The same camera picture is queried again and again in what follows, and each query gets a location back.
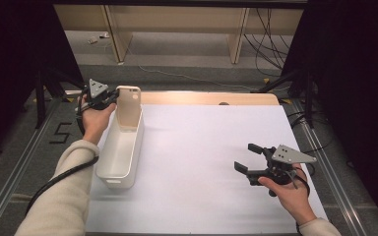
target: electrical wire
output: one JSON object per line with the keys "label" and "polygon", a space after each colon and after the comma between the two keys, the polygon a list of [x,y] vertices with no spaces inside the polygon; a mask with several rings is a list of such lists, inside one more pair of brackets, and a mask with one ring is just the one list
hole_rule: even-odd
{"label": "electrical wire", "polygon": [[247,35],[244,34],[244,37],[245,39],[247,40],[247,42],[253,47],[253,49],[256,51],[256,58],[255,58],[255,66],[256,66],[256,69],[258,72],[260,72],[262,75],[265,75],[265,76],[270,76],[270,77],[279,77],[280,75],[272,75],[272,74],[268,74],[268,73],[265,73],[263,72],[262,70],[260,70],[259,66],[258,66],[258,58],[259,58],[259,54],[261,55],[261,57],[263,59],[265,59],[266,61],[268,61],[269,63],[271,63],[273,66],[275,66],[276,68],[278,69],[282,69],[282,68],[279,68],[279,65],[277,65],[275,62],[273,62],[271,59],[269,59],[263,52],[261,52],[251,41],[250,39],[248,39]]}
{"label": "electrical wire", "polygon": [[[307,120],[302,120],[305,117],[304,113],[305,113],[304,111],[300,111],[300,112],[295,112],[295,113],[287,115],[287,117],[290,117],[290,116],[293,116],[293,115],[300,114],[300,116],[298,116],[296,119],[293,120],[293,122],[290,123],[290,128],[291,129],[293,129],[294,126],[296,126],[298,124],[302,124],[302,123],[307,122]],[[312,114],[317,114],[317,113],[322,113],[322,112],[321,111],[312,111]],[[327,120],[323,120],[323,119],[312,118],[311,121],[316,121],[316,122],[319,122],[321,124],[330,125],[330,123]],[[317,151],[317,150],[326,148],[327,146],[329,146],[331,144],[331,142],[333,141],[333,139],[334,139],[334,137],[331,136],[330,139],[327,141],[327,143],[324,144],[323,146],[320,146],[320,147],[317,147],[317,148],[313,148],[311,150],[305,150],[305,151],[303,151],[303,153],[309,153],[309,152],[313,152],[313,151]]]}
{"label": "electrical wire", "polygon": [[[109,37],[99,37],[99,39],[109,39]],[[111,41],[107,42],[105,45],[102,45],[102,46],[96,46],[96,44],[99,43],[99,40],[97,40],[96,42],[94,43],[89,43],[89,42],[86,42],[86,45],[87,46],[90,46],[90,47],[93,47],[93,48],[103,48],[103,55],[109,60],[109,61],[112,61],[112,62],[115,62],[116,63],[116,60],[110,58],[107,56],[107,51],[106,51],[106,48],[109,48],[112,46],[112,43]]]}
{"label": "electrical wire", "polygon": [[[132,50],[130,48],[128,48],[128,51],[131,55],[135,55]],[[140,62],[138,61],[137,59],[137,66],[144,72],[148,72],[148,73],[159,73],[159,74],[162,74],[162,75],[166,75],[166,76],[172,76],[172,77],[182,77],[182,78],[185,78],[185,79],[188,79],[188,80],[192,80],[192,81],[197,81],[197,82],[205,82],[205,83],[211,83],[211,84],[214,84],[214,85],[218,85],[218,86],[222,86],[222,87],[229,87],[229,88],[242,88],[242,89],[248,89],[248,90],[257,90],[256,88],[250,88],[250,87],[246,87],[246,86],[239,86],[239,85],[227,85],[227,84],[222,84],[222,83],[218,83],[218,82],[214,82],[214,81],[210,81],[210,80],[204,80],[204,79],[198,79],[198,78],[194,78],[194,77],[190,77],[190,76],[186,76],[186,75],[182,75],[182,74],[173,74],[173,73],[167,73],[167,72],[164,72],[164,71],[160,71],[160,70],[149,70],[149,69],[146,69],[144,68],[143,66],[140,65]]]}
{"label": "electrical wire", "polygon": [[[259,68],[258,68],[258,66],[257,66],[257,57],[256,57],[256,69],[261,73],[261,74],[263,74],[263,75],[265,75],[265,76],[270,76],[270,77],[279,77],[280,75],[270,75],[270,74],[267,74],[267,73],[265,73],[265,72],[262,72]],[[286,90],[286,89],[289,89],[290,88],[290,86],[289,87],[286,87],[286,88],[279,88],[279,89],[272,89],[273,91],[283,91],[283,90]]]}
{"label": "electrical wire", "polygon": [[306,166],[310,166],[312,167],[312,171],[309,172],[309,176],[314,176],[315,174],[315,166],[311,163],[305,163]]}
{"label": "electrical wire", "polygon": [[[305,173],[305,171],[303,171],[303,169],[297,168],[297,167],[295,169],[302,171],[302,173],[306,176],[306,173]],[[307,191],[307,194],[308,194],[308,198],[309,198],[309,195],[311,194],[311,188],[309,187],[308,182],[306,180],[302,179],[302,177],[300,177],[298,175],[295,175],[294,178],[296,178],[297,180],[299,180],[300,182],[302,182],[303,185],[305,185],[305,188],[306,188],[306,191]],[[300,233],[299,224],[297,222],[295,223],[295,226],[296,226],[297,233],[299,233],[299,235],[302,235]]]}
{"label": "electrical wire", "polygon": [[[254,40],[257,42],[257,43],[261,43],[259,42],[259,40],[257,40],[256,36],[254,34],[251,34],[251,36],[254,38]],[[269,51],[277,51],[275,48],[271,48],[271,47],[268,47],[268,46],[265,46],[263,44],[261,44],[261,47],[264,47],[266,49],[268,49]],[[287,56],[287,53],[285,52],[282,52],[282,51],[278,51],[280,54],[284,55],[284,56]]]}
{"label": "electrical wire", "polygon": [[45,191],[47,191],[48,189],[50,189],[52,186],[54,186],[55,184],[57,184],[58,182],[60,182],[61,180],[67,178],[68,176],[76,173],[76,172],[79,172],[83,169],[86,169],[90,166],[93,166],[95,163],[97,163],[99,159],[99,156],[95,156],[92,160],[86,162],[86,163],[83,163],[83,164],[80,164],[78,166],[75,166],[63,173],[61,173],[60,175],[52,178],[50,181],[48,181],[45,185],[43,185],[31,198],[30,202],[29,202],[29,205],[27,206],[27,210],[26,210],[26,215],[29,213],[32,205],[35,203],[35,201],[38,199],[39,196],[41,196]]}
{"label": "electrical wire", "polygon": [[84,123],[82,121],[82,100],[83,100],[83,97],[85,95],[85,93],[88,92],[88,89],[89,88],[84,88],[79,96],[79,100],[78,100],[78,108],[77,108],[77,112],[76,112],[76,121],[78,123],[78,126],[79,126],[79,129],[81,130],[81,133],[82,135],[85,134],[85,127],[84,127]]}
{"label": "electrical wire", "polygon": [[262,16],[260,15],[260,12],[259,12],[258,8],[256,8],[256,12],[257,12],[257,15],[259,16],[260,22],[262,23],[263,29],[265,30],[265,35],[268,36],[269,41],[271,42],[272,51],[273,51],[273,54],[275,56],[275,59],[277,60],[277,63],[279,64],[279,66],[282,67],[281,64],[279,63],[278,57],[276,56],[275,52],[278,53],[279,58],[283,62],[284,62],[284,59],[282,58],[280,52],[278,51],[278,48],[276,47],[276,45],[275,45],[275,43],[273,42],[273,39],[272,39],[272,33],[271,33],[272,9],[268,9],[268,19],[267,19],[268,21],[267,21],[267,25],[266,26],[265,26],[265,23],[263,22]]}
{"label": "electrical wire", "polygon": [[284,45],[286,46],[287,50],[289,50],[290,47],[287,45],[286,41],[284,41],[284,38],[283,38],[281,35],[279,35],[279,37],[281,38],[282,42],[283,42]]}

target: person's right hand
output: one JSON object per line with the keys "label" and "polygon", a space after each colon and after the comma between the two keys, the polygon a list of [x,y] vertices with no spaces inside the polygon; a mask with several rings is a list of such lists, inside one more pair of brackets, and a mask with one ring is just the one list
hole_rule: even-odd
{"label": "person's right hand", "polygon": [[[306,176],[301,170],[300,164],[293,164],[293,167],[300,168],[296,171],[297,175],[306,181]],[[317,218],[308,201],[308,190],[301,181],[294,180],[297,189],[293,186],[293,183],[279,185],[267,177],[260,177],[259,182],[278,196],[282,206],[299,225]]]}
{"label": "person's right hand", "polygon": [[[85,103],[86,96],[82,99],[82,104]],[[83,123],[85,134],[83,140],[89,141],[95,145],[99,143],[103,131],[108,127],[109,117],[115,110],[116,104],[111,103],[103,110],[87,109],[83,112]]]}

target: beige sleeve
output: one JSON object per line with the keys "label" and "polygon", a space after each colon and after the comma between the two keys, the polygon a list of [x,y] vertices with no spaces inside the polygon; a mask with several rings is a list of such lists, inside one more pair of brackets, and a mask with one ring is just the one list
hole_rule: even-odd
{"label": "beige sleeve", "polygon": [[299,226],[302,235],[312,236],[340,236],[339,230],[323,218],[317,218]]}
{"label": "beige sleeve", "polygon": [[[62,154],[54,176],[91,161],[96,145],[80,140]],[[66,177],[45,191],[31,207],[16,235],[85,235],[93,168]]]}

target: black cable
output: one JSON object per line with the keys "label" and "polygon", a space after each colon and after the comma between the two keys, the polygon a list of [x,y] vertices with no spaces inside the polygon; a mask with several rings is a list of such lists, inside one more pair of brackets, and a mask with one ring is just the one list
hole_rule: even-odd
{"label": "black cable", "polygon": [[308,120],[302,120],[299,122],[299,124],[303,124],[303,123],[306,123],[307,121],[316,121],[320,124],[324,124],[324,125],[330,125],[330,123],[325,120],[325,119],[317,119],[317,118],[311,118],[311,119],[308,119]]}
{"label": "black cable", "polygon": [[290,123],[290,128],[293,129],[293,127],[299,124],[300,123],[299,121],[304,117],[305,115],[303,114],[303,115],[298,116],[296,119],[294,119],[293,122]]}
{"label": "black cable", "polygon": [[[294,115],[299,115],[299,114],[304,114],[304,113],[305,113],[305,111],[299,111],[299,112],[288,114],[288,115],[286,115],[286,117],[290,117],[290,116],[294,116]],[[311,111],[311,113],[312,114],[319,114],[319,113],[323,114],[323,112],[319,111],[319,110]]]}
{"label": "black cable", "polygon": [[76,112],[76,121],[78,123],[78,126],[79,126],[79,129],[81,130],[81,133],[82,135],[85,134],[85,127],[84,127],[84,123],[83,123],[83,120],[82,120],[82,99],[85,95],[85,93],[88,92],[88,88],[84,88],[79,96],[79,101],[78,101],[78,108],[77,108],[77,112]]}
{"label": "black cable", "polygon": [[271,63],[273,66],[277,67],[278,69],[282,69],[278,64],[276,64],[274,61],[272,61],[268,56],[266,56],[262,51],[260,51],[260,47],[257,48],[251,41],[248,39],[247,35],[244,34],[245,39],[247,39],[248,43],[253,47],[253,49],[256,51],[256,67],[257,67],[257,55],[260,54],[263,59]]}
{"label": "black cable", "polygon": [[303,151],[303,153],[309,153],[309,152],[312,152],[312,151],[317,151],[317,150],[320,150],[320,149],[323,149],[323,148],[326,148],[327,146],[329,146],[332,142],[333,142],[333,137],[330,138],[330,140],[324,144],[323,146],[321,147],[317,147],[317,148],[314,148],[314,149],[311,149],[311,150],[306,150],[306,151]]}
{"label": "black cable", "polygon": [[314,176],[314,174],[315,174],[315,166],[313,164],[311,164],[311,163],[305,163],[305,164],[306,164],[306,166],[312,167],[312,171],[309,172],[309,176]]}
{"label": "black cable", "polygon": [[259,67],[257,66],[258,62],[257,62],[257,58],[258,58],[258,51],[256,51],[256,59],[255,59],[255,64],[256,64],[256,69],[257,71],[259,71],[262,75],[265,75],[265,76],[270,76],[270,77],[279,77],[280,75],[271,75],[271,74],[268,74],[266,72],[263,72],[262,70],[259,69]]}
{"label": "black cable", "polygon": [[[259,42],[259,40],[257,40],[257,38],[256,38],[256,36],[254,35],[254,34],[251,34],[251,36],[254,38],[254,40],[257,42],[257,43],[259,43],[260,44],[260,42]],[[276,51],[276,49],[273,49],[273,48],[270,48],[270,47],[268,47],[268,46],[265,46],[265,45],[261,45],[261,47],[264,47],[264,48],[266,48],[266,49],[268,49],[269,51]],[[280,54],[283,54],[283,55],[287,55],[287,53],[285,53],[285,52],[281,52],[281,51],[278,51]]]}
{"label": "black cable", "polygon": [[279,35],[279,37],[281,38],[282,42],[284,43],[284,45],[287,47],[287,50],[290,50],[290,47],[287,45],[287,43],[284,41],[284,38]]}
{"label": "black cable", "polygon": [[49,188],[51,188],[53,185],[55,185],[56,183],[60,182],[61,180],[65,179],[66,177],[80,171],[80,170],[83,170],[83,169],[86,169],[90,166],[93,166],[95,163],[97,163],[97,160],[99,159],[99,156],[95,156],[94,159],[92,159],[91,161],[88,161],[86,163],[83,163],[83,164],[80,164],[78,166],[75,166],[63,173],[61,173],[60,175],[52,178],[50,181],[48,181],[45,185],[43,185],[35,194],[34,196],[32,196],[32,199],[30,200],[29,202],[29,205],[27,206],[27,210],[26,210],[26,215],[29,213],[30,211],[30,208],[32,207],[32,205],[35,203],[35,201],[38,199],[39,196],[41,196],[45,191],[47,191]]}
{"label": "black cable", "polygon": [[284,62],[284,60],[282,59],[282,56],[281,54],[279,53],[278,49],[276,48],[276,45],[275,43],[273,42],[272,40],[272,34],[271,34],[271,28],[270,28],[270,21],[271,21],[271,17],[272,17],[272,9],[268,9],[268,23],[267,23],[267,26],[265,26],[265,23],[263,22],[263,19],[262,19],[262,16],[260,15],[260,12],[259,12],[259,9],[256,8],[256,12],[257,12],[257,15],[259,16],[259,19],[260,19],[260,22],[262,23],[262,26],[263,26],[263,29],[265,30],[265,35],[268,36],[269,38],[269,41],[271,42],[271,45],[272,45],[272,51],[273,51],[273,55],[275,56],[275,59],[279,65],[278,68],[282,69],[282,66],[281,64],[279,63],[279,60],[278,60],[278,57],[276,56],[275,54],[275,51],[278,52],[278,55],[279,57],[281,58],[281,60]]}
{"label": "black cable", "polygon": [[[302,173],[306,176],[305,171],[303,171],[303,169],[301,169],[301,168],[295,168],[295,169],[296,169],[296,170],[300,170],[300,171],[302,171]],[[308,182],[306,182],[306,180],[302,179],[302,178],[299,177],[298,175],[295,175],[294,177],[295,177],[296,179],[298,179],[300,182],[302,182],[303,185],[305,185],[306,191],[307,191],[307,193],[308,193],[308,198],[309,198],[309,195],[311,194],[311,188],[309,187]],[[295,223],[295,226],[296,226],[296,231],[297,231],[297,233],[300,234],[300,235],[302,235],[302,234],[300,233],[300,230],[299,230],[299,224],[298,224],[297,222]]]}

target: white paper sheet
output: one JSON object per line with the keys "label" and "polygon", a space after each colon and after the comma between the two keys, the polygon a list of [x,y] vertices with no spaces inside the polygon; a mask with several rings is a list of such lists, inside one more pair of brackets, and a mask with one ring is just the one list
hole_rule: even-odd
{"label": "white paper sheet", "polygon": [[[251,187],[233,167],[238,161],[266,169],[265,156],[248,150],[249,143],[298,149],[281,106],[144,105],[143,114],[135,185],[109,190],[94,176],[88,232],[296,232],[279,200],[265,187]],[[327,218],[308,179],[310,203]]]}

